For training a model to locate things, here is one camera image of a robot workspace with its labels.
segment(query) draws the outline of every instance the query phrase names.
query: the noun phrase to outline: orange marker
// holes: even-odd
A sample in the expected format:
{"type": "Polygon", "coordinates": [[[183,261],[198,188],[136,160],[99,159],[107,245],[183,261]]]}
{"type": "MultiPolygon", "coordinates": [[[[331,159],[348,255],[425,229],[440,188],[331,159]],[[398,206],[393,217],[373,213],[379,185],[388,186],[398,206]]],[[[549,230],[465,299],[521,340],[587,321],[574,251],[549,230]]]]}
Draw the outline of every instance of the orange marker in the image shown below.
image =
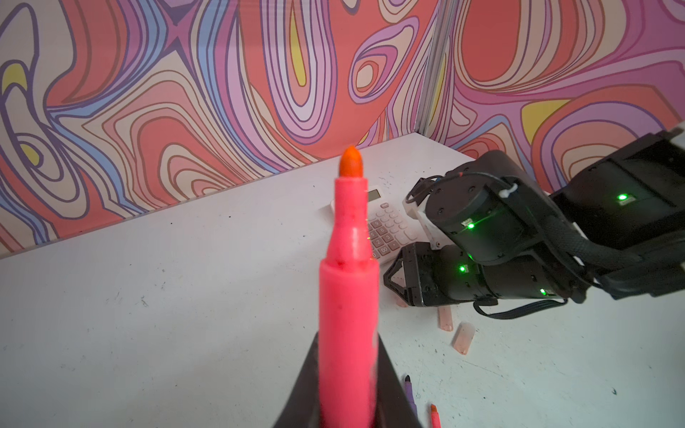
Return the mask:
{"type": "Polygon", "coordinates": [[[430,421],[433,424],[433,428],[442,428],[440,426],[440,415],[438,414],[438,408],[434,404],[430,405],[430,421]]]}
{"type": "Polygon", "coordinates": [[[335,224],[319,266],[319,401],[326,428],[369,428],[376,407],[379,267],[366,227],[362,156],[340,159],[335,224]]]}

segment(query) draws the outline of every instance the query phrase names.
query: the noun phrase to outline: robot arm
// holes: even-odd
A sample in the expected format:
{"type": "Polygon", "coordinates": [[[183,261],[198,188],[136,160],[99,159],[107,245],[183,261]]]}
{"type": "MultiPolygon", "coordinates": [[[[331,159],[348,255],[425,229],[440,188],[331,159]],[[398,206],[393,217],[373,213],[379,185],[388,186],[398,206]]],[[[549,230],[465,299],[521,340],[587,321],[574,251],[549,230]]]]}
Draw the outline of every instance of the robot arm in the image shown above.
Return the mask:
{"type": "Polygon", "coordinates": [[[404,206],[430,242],[402,248],[385,285],[409,305],[472,301],[482,314],[539,300],[501,319],[582,303],[591,286],[615,299],[685,288],[683,129],[635,140],[551,196],[500,151],[420,179],[404,206]]]}

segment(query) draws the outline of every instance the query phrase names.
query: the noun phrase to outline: eraser piece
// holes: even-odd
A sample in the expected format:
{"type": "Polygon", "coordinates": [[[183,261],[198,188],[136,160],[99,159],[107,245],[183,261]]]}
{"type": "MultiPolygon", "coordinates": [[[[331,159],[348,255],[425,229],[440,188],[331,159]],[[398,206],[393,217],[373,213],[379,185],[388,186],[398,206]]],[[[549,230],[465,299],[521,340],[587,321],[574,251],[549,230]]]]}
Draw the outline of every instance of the eraser piece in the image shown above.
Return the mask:
{"type": "Polygon", "coordinates": [[[401,298],[400,296],[398,296],[397,294],[395,294],[395,303],[396,303],[397,306],[399,306],[399,307],[409,307],[409,305],[407,304],[407,302],[405,302],[404,300],[402,300],[402,298],[401,298]]]}
{"type": "Polygon", "coordinates": [[[438,307],[438,322],[440,323],[440,328],[445,331],[454,330],[454,324],[452,323],[452,307],[451,306],[439,306],[438,307]]]}
{"type": "Polygon", "coordinates": [[[475,335],[475,326],[473,324],[460,323],[452,346],[458,353],[466,355],[466,353],[469,352],[469,346],[473,340],[473,335],[475,335]]]}

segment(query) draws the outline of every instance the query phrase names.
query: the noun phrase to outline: calculator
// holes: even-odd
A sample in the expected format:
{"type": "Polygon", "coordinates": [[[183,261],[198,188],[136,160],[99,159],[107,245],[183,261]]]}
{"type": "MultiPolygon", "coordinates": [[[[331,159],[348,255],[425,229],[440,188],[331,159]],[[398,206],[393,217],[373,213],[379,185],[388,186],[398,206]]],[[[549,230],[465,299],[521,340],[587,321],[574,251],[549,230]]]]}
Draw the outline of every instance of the calculator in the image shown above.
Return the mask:
{"type": "MultiPolygon", "coordinates": [[[[419,233],[402,211],[385,200],[379,187],[369,187],[367,194],[369,206],[366,222],[373,257],[379,264],[391,262],[402,247],[419,239],[419,233]]],[[[331,209],[335,211],[335,201],[331,201],[331,209]]]]}

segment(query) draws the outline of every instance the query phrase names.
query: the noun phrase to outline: patterned wall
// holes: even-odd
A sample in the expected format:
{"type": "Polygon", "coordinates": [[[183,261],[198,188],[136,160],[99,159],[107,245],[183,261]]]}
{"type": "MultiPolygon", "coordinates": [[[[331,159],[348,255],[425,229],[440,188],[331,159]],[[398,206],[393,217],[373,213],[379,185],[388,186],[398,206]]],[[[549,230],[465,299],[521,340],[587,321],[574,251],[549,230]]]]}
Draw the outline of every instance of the patterned wall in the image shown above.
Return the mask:
{"type": "Polygon", "coordinates": [[[425,134],[547,191],[685,116],[685,1],[462,0],[425,134]]]}
{"type": "Polygon", "coordinates": [[[412,132],[438,0],[2,0],[0,255],[412,132]]]}

